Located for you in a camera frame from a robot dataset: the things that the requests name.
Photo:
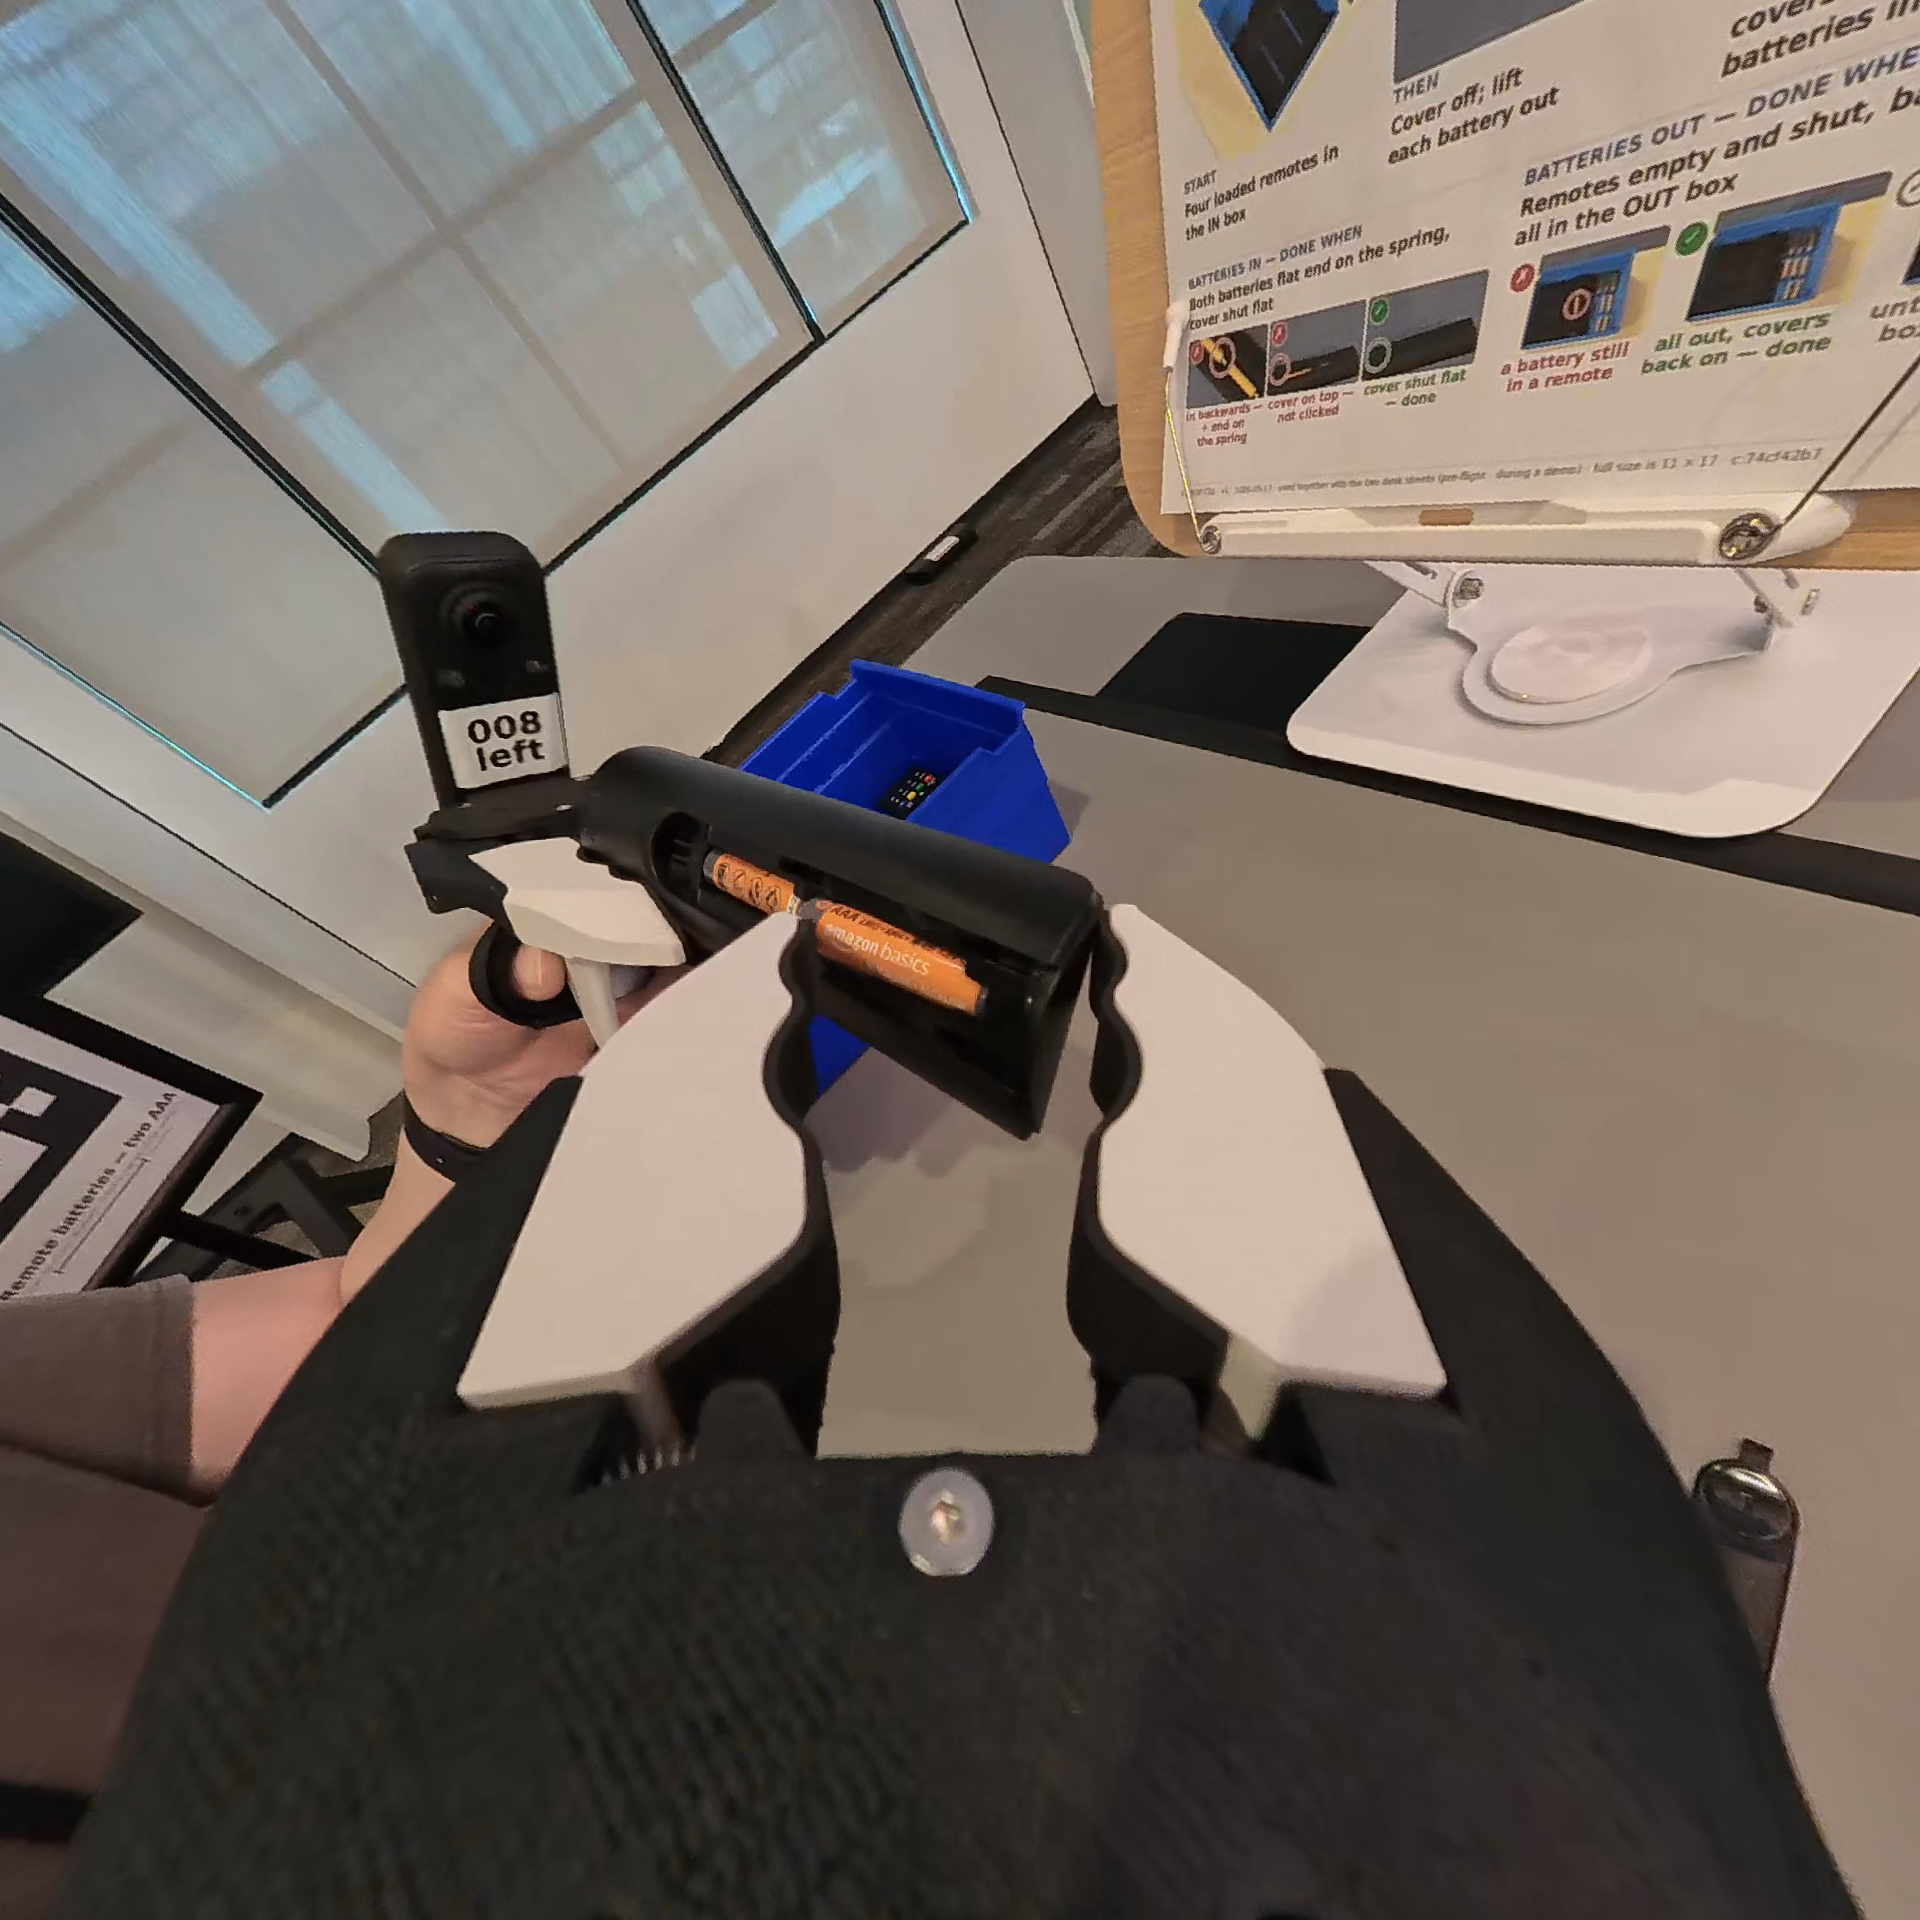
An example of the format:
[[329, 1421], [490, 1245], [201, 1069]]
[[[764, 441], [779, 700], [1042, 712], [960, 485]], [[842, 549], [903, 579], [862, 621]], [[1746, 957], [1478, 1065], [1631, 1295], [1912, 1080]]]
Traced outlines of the instruction sheet on stand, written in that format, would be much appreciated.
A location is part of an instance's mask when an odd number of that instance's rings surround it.
[[1092, 3], [1091, 70], [1106, 212], [1121, 470], [1143, 528], [1184, 560], [1203, 556], [1187, 513], [1161, 507], [1168, 310], [1159, 118], [1147, 3]]

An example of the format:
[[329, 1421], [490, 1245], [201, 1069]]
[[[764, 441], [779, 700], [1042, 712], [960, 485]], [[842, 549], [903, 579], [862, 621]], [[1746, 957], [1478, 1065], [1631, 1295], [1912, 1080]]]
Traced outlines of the black framed window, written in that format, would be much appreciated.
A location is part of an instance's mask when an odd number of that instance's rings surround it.
[[275, 805], [972, 212], [888, 5], [6, 5], [6, 639]]

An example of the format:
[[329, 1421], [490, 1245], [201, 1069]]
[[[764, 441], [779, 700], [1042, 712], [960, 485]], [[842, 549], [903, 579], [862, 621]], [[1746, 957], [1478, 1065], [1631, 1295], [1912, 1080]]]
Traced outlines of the black wristband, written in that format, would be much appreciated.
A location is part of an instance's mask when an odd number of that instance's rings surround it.
[[459, 1133], [441, 1128], [422, 1115], [414, 1100], [406, 1092], [400, 1094], [400, 1141], [406, 1141], [422, 1165], [449, 1184], [457, 1184], [466, 1173], [472, 1173], [495, 1143], [468, 1141]]

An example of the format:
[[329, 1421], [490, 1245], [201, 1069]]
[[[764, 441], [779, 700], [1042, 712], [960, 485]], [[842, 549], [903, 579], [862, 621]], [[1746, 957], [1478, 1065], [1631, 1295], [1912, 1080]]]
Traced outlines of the person's left hand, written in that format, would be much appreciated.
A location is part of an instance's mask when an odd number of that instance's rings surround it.
[[479, 943], [468, 934], [418, 988], [400, 1039], [400, 1091], [430, 1128], [486, 1148], [552, 1080], [583, 1069], [595, 1039], [583, 1020], [532, 1029], [487, 1011], [472, 985]]

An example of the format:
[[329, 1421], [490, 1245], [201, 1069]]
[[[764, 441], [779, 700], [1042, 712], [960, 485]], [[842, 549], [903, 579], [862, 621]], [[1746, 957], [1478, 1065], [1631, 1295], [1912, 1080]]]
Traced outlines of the person's left forearm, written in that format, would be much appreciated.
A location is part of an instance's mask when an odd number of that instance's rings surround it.
[[400, 1143], [394, 1176], [347, 1254], [194, 1284], [191, 1310], [187, 1492], [212, 1497], [286, 1384], [451, 1190]]

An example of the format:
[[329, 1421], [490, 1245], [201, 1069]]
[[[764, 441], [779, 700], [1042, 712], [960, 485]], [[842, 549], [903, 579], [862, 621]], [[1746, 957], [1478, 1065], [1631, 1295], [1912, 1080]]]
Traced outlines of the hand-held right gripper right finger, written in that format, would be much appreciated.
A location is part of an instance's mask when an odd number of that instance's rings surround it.
[[1104, 1421], [1138, 1377], [1260, 1444], [1297, 1387], [1435, 1403], [1447, 1372], [1328, 1069], [1226, 967], [1123, 903], [1088, 973], [1065, 1302]]

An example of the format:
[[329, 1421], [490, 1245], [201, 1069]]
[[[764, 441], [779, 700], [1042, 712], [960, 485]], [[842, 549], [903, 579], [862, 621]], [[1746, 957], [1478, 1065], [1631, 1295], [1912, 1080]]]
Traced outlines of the black battery cover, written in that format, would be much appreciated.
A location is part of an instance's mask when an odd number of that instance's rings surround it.
[[1700, 1465], [1691, 1502], [1761, 1663], [1772, 1673], [1801, 1539], [1801, 1510], [1775, 1469], [1775, 1449], [1742, 1438], [1731, 1455]]

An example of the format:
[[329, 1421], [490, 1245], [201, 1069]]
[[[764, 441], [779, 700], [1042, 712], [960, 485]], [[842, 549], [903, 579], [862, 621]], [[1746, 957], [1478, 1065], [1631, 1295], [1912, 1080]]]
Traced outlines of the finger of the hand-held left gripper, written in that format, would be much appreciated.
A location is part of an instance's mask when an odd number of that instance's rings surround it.
[[468, 855], [500, 884], [504, 917], [524, 945], [614, 968], [680, 968], [687, 949], [651, 893], [592, 862], [568, 837]]

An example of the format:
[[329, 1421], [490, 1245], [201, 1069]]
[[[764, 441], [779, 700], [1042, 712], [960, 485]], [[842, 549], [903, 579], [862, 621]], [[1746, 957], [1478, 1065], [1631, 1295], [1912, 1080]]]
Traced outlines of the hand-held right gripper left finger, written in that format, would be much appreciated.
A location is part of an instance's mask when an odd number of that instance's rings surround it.
[[627, 1022], [583, 1071], [472, 1345], [468, 1408], [618, 1397], [644, 1444], [734, 1381], [822, 1440], [836, 1243], [804, 1117], [819, 953], [764, 919]]

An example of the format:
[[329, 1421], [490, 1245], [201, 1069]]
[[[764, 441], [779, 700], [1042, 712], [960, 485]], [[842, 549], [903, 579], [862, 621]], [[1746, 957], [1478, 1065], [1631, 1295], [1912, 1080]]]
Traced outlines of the person's grey-brown t-shirt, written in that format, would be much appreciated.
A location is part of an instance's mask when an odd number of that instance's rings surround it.
[[3, 1310], [3, 1913], [47, 1915], [201, 1533], [193, 1286]]

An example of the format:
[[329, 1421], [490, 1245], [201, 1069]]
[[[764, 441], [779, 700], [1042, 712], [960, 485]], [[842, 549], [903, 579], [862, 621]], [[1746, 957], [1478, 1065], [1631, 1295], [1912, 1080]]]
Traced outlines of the black framed marker sign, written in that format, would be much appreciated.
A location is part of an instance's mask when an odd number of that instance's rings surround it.
[[3, 1013], [3, 1302], [122, 1286], [259, 1092], [51, 1001]]

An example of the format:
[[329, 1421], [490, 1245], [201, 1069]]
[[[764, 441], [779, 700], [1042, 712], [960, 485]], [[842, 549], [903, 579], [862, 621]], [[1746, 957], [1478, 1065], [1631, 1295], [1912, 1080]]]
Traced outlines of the blue plastic bin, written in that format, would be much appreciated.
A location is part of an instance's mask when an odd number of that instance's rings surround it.
[[945, 784], [899, 823], [1039, 862], [1068, 849], [1020, 700], [905, 667], [855, 663], [842, 691], [810, 700], [744, 773], [888, 815], [876, 801], [916, 765]]

